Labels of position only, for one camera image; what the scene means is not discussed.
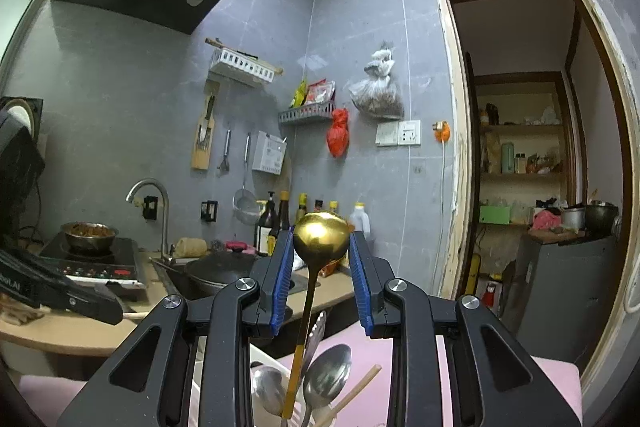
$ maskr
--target plastic jug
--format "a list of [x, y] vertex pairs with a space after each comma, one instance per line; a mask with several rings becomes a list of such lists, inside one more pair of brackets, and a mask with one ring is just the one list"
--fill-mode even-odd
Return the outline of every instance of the plastic jug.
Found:
[[349, 222], [355, 227], [355, 230], [360, 230], [364, 234], [365, 239], [368, 240], [371, 237], [369, 216], [364, 211], [364, 203], [356, 203], [351, 216], [349, 216]]
[[515, 171], [515, 149], [512, 142], [502, 144], [502, 174], [513, 174]]

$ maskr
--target blue gripper pad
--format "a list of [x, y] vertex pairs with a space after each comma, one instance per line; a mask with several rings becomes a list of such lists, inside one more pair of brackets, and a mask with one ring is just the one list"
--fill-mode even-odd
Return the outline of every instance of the blue gripper pad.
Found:
[[356, 296], [356, 304], [358, 306], [358, 315], [360, 316], [360, 324], [368, 337], [373, 334], [373, 314], [371, 312], [371, 292], [367, 278], [364, 275], [364, 268], [356, 239], [353, 233], [349, 238], [349, 266], [351, 268], [351, 279], [353, 280], [353, 290]]
[[288, 232], [287, 242], [284, 247], [284, 254], [280, 269], [276, 277], [273, 288], [273, 300], [271, 309], [271, 322], [269, 327], [273, 336], [277, 335], [284, 321], [284, 312], [287, 308], [287, 295], [289, 294], [289, 284], [291, 282], [291, 271], [293, 269], [293, 233]]

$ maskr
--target door frame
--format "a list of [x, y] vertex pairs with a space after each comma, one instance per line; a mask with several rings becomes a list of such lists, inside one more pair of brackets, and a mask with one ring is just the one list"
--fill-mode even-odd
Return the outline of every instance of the door frame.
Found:
[[[629, 142], [628, 149], [623, 149], [623, 168], [629, 169], [630, 176], [626, 176], [624, 190], [628, 198], [629, 212], [626, 212], [626, 223], [623, 222], [621, 237], [628, 237], [626, 259], [622, 269], [622, 277], [612, 311], [605, 330], [600, 338], [600, 342], [591, 357], [591, 360], [583, 372], [580, 383], [583, 395], [595, 383], [598, 376], [603, 378], [607, 373], [603, 371], [607, 357], [616, 356], [615, 349], [620, 349], [616, 345], [618, 334], [621, 332], [626, 314], [623, 300], [625, 298], [626, 286], [630, 283], [632, 267], [640, 258], [640, 192], [638, 191], [638, 168], [640, 166], [640, 119], [638, 108], [635, 103], [635, 90], [632, 80], [628, 74], [630, 68], [626, 63], [622, 48], [612, 29], [609, 20], [604, 15], [597, 0], [574, 0], [578, 7], [582, 7], [582, 16], [585, 22], [590, 25], [591, 36], [594, 41], [602, 44], [601, 52], [606, 54], [611, 64], [611, 76], [607, 75], [609, 86], [613, 90], [617, 87], [619, 96], [613, 96], [616, 104], [616, 116], [620, 129], [621, 120], [626, 129]], [[471, 171], [472, 163], [470, 150], [471, 126], [470, 126], [470, 99], [466, 84], [466, 77], [463, 67], [464, 56], [460, 45], [460, 38], [456, 29], [456, 23], [450, 0], [437, 0], [440, 11], [440, 22], [442, 24], [447, 59], [449, 61], [449, 74], [451, 78], [451, 93], [454, 106], [454, 126], [455, 130], [455, 162], [454, 162], [454, 195], [452, 226], [449, 233], [449, 248], [447, 249], [446, 264], [443, 276], [440, 281], [439, 295], [444, 298], [455, 298], [456, 290], [460, 282], [463, 270], [464, 253], [467, 248], [468, 227], [471, 219], [473, 204]]]

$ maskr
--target wire mesh strainer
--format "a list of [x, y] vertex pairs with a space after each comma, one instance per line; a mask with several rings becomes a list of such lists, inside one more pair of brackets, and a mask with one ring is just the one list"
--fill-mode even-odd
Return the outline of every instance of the wire mesh strainer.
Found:
[[244, 188], [246, 185], [246, 172], [249, 168], [249, 151], [251, 149], [251, 133], [246, 136], [244, 148], [244, 172], [242, 174], [242, 188], [234, 195], [234, 214], [236, 219], [245, 225], [255, 225], [260, 217], [260, 205], [255, 200], [254, 194]]

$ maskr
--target gray wire basket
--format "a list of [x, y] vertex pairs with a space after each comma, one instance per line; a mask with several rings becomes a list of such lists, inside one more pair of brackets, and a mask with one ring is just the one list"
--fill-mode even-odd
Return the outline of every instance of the gray wire basket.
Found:
[[278, 113], [278, 123], [283, 125], [302, 125], [318, 121], [331, 121], [331, 113], [334, 109], [334, 100], [292, 107]]

